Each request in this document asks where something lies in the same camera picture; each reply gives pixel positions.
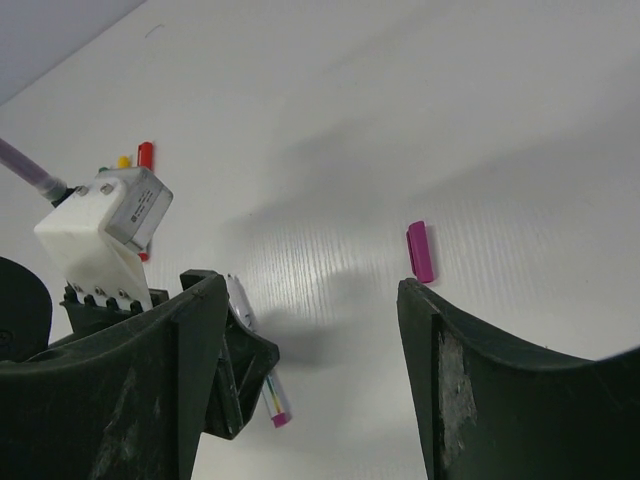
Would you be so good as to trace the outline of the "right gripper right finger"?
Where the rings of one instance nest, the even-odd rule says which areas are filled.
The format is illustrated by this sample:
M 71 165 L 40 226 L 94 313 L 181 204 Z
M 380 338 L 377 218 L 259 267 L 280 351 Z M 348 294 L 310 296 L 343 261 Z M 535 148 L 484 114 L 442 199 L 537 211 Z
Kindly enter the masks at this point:
M 635 479 L 639 352 L 601 360 L 520 339 L 414 279 L 397 315 L 431 479 Z

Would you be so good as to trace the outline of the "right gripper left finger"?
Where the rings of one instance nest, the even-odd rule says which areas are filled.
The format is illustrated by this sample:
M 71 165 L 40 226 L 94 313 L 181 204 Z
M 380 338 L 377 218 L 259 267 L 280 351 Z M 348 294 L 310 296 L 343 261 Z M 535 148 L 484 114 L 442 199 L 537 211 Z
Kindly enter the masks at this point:
M 226 320 L 223 277 L 1 365 L 5 479 L 187 479 Z

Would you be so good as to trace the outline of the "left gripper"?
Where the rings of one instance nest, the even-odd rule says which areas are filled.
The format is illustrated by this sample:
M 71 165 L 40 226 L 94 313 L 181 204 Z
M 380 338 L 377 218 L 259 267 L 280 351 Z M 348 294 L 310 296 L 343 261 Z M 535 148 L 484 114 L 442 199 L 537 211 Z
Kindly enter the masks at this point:
M 182 292 L 152 306 L 100 302 L 67 287 L 72 326 L 51 342 L 51 296 L 22 265 L 1 262 L 1 411 L 20 431 L 95 440 L 138 426 L 156 436 L 232 439 L 251 420 L 278 347 L 233 311 L 230 283 L 184 272 Z

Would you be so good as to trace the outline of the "purple marker pen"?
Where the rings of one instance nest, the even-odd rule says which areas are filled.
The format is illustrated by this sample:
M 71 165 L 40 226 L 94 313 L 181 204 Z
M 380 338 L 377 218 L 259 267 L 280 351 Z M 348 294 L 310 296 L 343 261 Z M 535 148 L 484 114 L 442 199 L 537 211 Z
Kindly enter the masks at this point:
M 244 287 L 237 276 L 225 276 L 229 304 L 234 319 L 253 342 L 250 380 L 259 389 L 272 425 L 278 429 L 292 420 L 290 402 L 276 374 L 279 351 L 275 344 L 258 335 L 258 322 Z

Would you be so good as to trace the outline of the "purple pen cap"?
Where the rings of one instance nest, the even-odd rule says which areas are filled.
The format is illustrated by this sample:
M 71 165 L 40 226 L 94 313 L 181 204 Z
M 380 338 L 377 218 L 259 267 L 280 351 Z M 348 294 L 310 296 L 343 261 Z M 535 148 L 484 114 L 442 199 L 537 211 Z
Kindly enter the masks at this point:
M 426 224 L 423 221 L 410 224 L 406 231 L 406 240 L 414 276 L 424 284 L 433 282 L 436 275 L 431 259 Z

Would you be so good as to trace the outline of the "red pen cap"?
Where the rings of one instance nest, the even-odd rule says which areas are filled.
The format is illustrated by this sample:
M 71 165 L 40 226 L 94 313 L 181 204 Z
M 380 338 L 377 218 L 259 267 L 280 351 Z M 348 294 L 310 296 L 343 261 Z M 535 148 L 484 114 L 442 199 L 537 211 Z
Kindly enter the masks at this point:
M 154 170 L 154 144 L 149 141 L 138 145 L 137 162 L 138 167 L 144 167 L 150 171 Z

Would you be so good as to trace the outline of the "yellow pen cap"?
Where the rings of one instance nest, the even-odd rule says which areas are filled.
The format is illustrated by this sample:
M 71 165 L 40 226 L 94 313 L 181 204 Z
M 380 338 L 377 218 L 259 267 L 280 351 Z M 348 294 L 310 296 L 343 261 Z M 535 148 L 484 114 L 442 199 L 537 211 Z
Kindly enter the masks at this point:
M 118 169 L 130 168 L 132 165 L 131 158 L 129 156 L 120 156 L 117 161 Z

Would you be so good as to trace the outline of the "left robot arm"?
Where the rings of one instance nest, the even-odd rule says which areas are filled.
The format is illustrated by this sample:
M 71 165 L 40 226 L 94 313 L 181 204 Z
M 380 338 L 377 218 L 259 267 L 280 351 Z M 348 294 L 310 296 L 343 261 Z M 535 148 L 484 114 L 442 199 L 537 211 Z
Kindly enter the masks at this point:
M 118 425 L 235 437 L 252 418 L 278 347 L 233 312 L 213 271 L 189 270 L 153 307 L 99 306 L 67 291 L 70 336 L 51 343 L 52 300 L 28 269 L 1 263 L 1 431 L 97 438 Z

